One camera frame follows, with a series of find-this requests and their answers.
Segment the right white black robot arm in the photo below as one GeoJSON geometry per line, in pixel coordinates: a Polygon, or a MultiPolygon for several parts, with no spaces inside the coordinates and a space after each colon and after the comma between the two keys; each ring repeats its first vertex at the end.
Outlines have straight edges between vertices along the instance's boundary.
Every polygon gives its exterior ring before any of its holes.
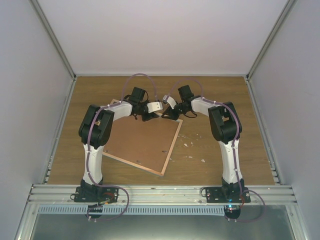
{"type": "Polygon", "coordinates": [[[210,129],[218,142],[222,157],[222,186],[217,189],[221,200],[228,203],[242,202],[244,180],[239,164],[239,139],[242,132],[238,114],[232,102],[217,102],[203,96],[195,96],[188,85],[178,89],[181,102],[175,101],[170,94],[163,97],[168,108],[162,118],[177,120],[188,112],[203,114],[209,118],[210,129]]]}

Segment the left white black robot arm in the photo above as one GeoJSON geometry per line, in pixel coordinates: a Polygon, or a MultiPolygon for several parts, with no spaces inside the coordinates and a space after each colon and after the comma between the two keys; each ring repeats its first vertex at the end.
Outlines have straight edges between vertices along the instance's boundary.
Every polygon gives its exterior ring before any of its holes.
{"type": "Polygon", "coordinates": [[[143,121],[157,118],[162,103],[157,99],[143,100],[146,91],[134,87],[132,93],[106,106],[91,104],[78,130],[85,151],[85,170],[80,186],[76,188],[74,201],[98,202],[112,193],[103,188],[103,149],[110,139],[113,122],[129,116],[141,116],[143,121]]]}

